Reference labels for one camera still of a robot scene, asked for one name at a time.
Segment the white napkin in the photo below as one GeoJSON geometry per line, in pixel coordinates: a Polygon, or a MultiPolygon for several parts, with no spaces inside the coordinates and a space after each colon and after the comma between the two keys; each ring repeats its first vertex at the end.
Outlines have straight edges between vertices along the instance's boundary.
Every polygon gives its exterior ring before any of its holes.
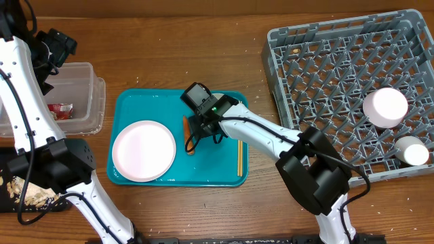
{"type": "Polygon", "coordinates": [[[53,111],[50,111],[51,116],[53,117],[53,119],[56,121],[57,120],[57,114],[53,111]]]}

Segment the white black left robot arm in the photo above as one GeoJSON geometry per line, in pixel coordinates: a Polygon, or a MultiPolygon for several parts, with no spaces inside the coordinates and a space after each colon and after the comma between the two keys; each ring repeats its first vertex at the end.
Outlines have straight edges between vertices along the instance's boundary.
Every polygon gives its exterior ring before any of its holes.
{"type": "Polygon", "coordinates": [[[14,135],[16,156],[7,166],[24,180],[17,210],[22,225],[40,220],[61,202],[74,205],[103,243],[145,243],[133,222],[111,201],[96,174],[96,160],[84,139],[67,138],[44,96],[45,81],[57,75],[77,42],[56,29],[29,28],[19,1],[1,2],[1,100],[14,135]],[[29,184],[51,189],[58,199],[37,217],[22,217],[29,184]]]}

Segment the white upside-down cup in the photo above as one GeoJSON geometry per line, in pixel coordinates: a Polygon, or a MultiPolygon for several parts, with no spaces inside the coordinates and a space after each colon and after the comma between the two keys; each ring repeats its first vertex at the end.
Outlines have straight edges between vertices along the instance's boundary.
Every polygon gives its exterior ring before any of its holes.
{"type": "Polygon", "coordinates": [[[405,136],[398,139],[394,148],[399,150],[395,156],[408,165],[419,166],[429,160],[429,150],[421,140],[414,136],[405,136]]]}

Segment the large white round plate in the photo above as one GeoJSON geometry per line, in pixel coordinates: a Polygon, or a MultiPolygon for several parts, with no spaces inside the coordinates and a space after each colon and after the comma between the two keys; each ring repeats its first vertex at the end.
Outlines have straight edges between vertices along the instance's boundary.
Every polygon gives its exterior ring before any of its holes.
{"type": "Polygon", "coordinates": [[[115,138],[112,160],[116,170],[133,182],[150,182],[161,177],[176,157],[172,132],[156,121],[138,121],[115,138]]]}

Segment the red snack wrapper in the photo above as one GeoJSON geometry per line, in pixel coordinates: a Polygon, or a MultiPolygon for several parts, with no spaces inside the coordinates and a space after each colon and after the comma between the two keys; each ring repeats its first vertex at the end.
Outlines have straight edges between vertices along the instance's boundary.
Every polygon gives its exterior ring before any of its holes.
{"type": "Polygon", "coordinates": [[[73,104],[48,104],[47,107],[57,114],[57,121],[72,118],[73,104]]]}

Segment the grey dish rack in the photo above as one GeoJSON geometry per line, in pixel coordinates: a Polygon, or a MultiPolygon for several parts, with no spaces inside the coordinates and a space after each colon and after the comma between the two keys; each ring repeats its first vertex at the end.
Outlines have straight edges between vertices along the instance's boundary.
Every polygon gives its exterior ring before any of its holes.
{"type": "Polygon", "coordinates": [[[433,33],[415,9],[274,28],[262,51],[281,124],[320,129],[373,182],[433,172],[406,165],[394,144],[414,136],[433,149],[433,33]],[[363,114],[365,97],[400,91],[409,109],[391,129],[363,114]]]}

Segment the rice and food scraps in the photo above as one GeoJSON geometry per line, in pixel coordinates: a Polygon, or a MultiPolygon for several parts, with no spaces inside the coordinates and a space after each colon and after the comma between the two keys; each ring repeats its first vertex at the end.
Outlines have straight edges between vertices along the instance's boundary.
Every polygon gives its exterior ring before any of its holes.
{"type": "MultiPolygon", "coordinates": [[[[24,180],[22,178],[13,177],[11,180],[7,180],[6,177],[1,176],[1,190],[3,191],[1,203],[12,203],[13,208],[18,206],[23,186],[24,180]]],[[[59,196],[50,188],[44,189],[29,183],[24,198],[24,206],[39,209],[57,200],[59,196]]]]}

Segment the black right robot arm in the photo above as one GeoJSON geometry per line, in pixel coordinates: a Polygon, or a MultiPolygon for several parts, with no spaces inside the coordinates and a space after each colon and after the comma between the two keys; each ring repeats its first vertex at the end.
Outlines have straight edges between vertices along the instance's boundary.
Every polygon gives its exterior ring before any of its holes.
{"type": "Polygon", "coordinates": [[[360,170],[343,161],[325,134],[314,127],[301,132],[276,125],[227,95],[183,93],[180,99],[195,113],[189,141],[211,136],[217,144],[231,138],[253,146],[276,161],[293,199],[315,216],[322,243],[366,243],[352,227],[347,206],[369,191],[348,196],[352,173],[360,170]]]}

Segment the small white round plate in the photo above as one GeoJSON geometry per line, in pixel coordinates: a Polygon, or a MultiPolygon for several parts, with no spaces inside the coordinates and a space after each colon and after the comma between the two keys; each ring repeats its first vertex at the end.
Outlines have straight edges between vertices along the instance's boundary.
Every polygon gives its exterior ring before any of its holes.
{"type": "Polygon", "coordinates": [[[400,91],[386,87],[368,94],[362,109],[371,124],[387,129],[402,122],[408,112],[408,101],[400,91]]]}

